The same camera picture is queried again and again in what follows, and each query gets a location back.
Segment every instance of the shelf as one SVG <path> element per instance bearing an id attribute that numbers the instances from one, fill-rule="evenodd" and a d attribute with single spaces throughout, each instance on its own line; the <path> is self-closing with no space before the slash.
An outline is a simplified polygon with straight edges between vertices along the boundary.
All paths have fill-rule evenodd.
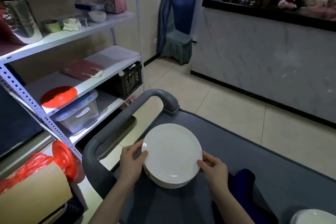
<path id="1" fill-rule="evenodd" d="M 98 124 L 100 124 L 107 116 L 109 116 L 112 112 L 114 112 L 119 106 L 121 106 L 125 102 L 125 100 L 114 97 L 110 94 L 98 90 L 98 97 L 96 99 L 96 102 L 100 116 L 95 121 L 95 123 L 90 127 L 84 129 L 77 135 L 69 136 L 69 139 L 73 145 L 75 145 L 79 140 L 81 140 L 84 136 L 86 136 L 92 129 L 94 129 Z"/>
<path id="2" fill-rule="evenodd" d="M 132 65 L 134 62 L 141 61 L 141 55 L 139 53 L 114 45 L 105 50 L 102 50 L 101 52 L 93 54 L 90 57 L 87 57 L 85 60 L 102 65 L 104 67 L 102 77 L 90 78 L 86 81 L 81 81 L 57 71 L 28 84 L 25 88 L 38 103 L 40 102 L 42 96 L 49 90 L 61 86 L 75 87 L 78 92 L 77 98 L 80 98 L 90 90 L 105 82 L 107 79 L 116 75 L 121 70 Z M 43 110 L 48 116 L 56 113 L 63 107 L 64 106 L 59 108 L 45 108 L 42 106 Z"/>
<path id="3" fill-rule="evenodd" d="M 79 31 L 61 30 L 57 33 L 46 35 L 41 41 L 27 45 L 13 45 L 0 41 L 0 64 L 12 62 L 38 52 L 65 44 L 88 35 L 95 34 L 104 29 L 112 28 L 121 22 L 137 18 L 136 14 L 123 12 L 121 14 L 108 14 L 103 23 L 91 23 L 89 27 L 82 27 Z"/>

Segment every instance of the cart handle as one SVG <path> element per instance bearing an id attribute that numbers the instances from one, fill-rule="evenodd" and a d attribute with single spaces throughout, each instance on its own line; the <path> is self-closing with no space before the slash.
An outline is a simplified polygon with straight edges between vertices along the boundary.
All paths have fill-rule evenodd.
<path id="1" fill-rule="evenodd" d="M 152 89 L 142 93 L 134 102 L 119 113 L 109 124 L 100 130 L 86 145 L 82 155 L 84 173 L 101 198 L 105 198 L 117 182 L 113 173 L 107 170 L 96 158 L 98 147 L 103 144 L 124 122 L 126 122 L 150 97 L 157 96 L 163 108 L 173 112 L 179 107 L 177 99 L 164 90 Z"/>

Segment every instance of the chair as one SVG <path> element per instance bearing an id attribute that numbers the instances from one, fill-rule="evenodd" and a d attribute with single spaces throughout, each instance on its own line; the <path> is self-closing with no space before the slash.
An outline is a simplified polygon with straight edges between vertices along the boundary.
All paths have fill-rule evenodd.
<path id="1" fill-rule="evenodd" d="M 174 12 L 173 8 L 171 8 L 168 18 L 166 43 L 163 47 L 162 55 L 175 58 L 181 65 L 188 63 L 192 53 L 191 40 L 191 36 L 175 28 Z"/>

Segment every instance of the plastic storage container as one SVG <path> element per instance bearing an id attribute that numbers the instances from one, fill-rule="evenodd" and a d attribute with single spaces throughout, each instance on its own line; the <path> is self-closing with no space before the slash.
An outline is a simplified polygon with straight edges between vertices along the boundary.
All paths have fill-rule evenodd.
<path id="1" fill-rule="evenodd" d="M 124 75 L 119 76 L 119 74 L 116 74 L 99 85 L 97 89 L 123 100 L 128 99 L 142 84 L 141 62 L 137 61 L 134 64 L 135 66 L 131 69 L 126 68 L 123 70 Z"/>
<path id="2" fill-rule="evenodd" d="M 91 90 L 54 114 L 52 119 L 68 129 L 72 134 L 77 134 L 86 125 L 91 124 L 98 118 L 97 96 L 98 92 Z"/>

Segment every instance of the counter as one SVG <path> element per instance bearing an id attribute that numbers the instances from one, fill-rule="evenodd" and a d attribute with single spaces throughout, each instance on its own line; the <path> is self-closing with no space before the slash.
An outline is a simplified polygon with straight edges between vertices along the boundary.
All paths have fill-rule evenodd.
<path id="1" fill-rule="evenodd" d="M 335 22 L 216 0 L 203 6 L 192 74 L 336 127 Z"/>

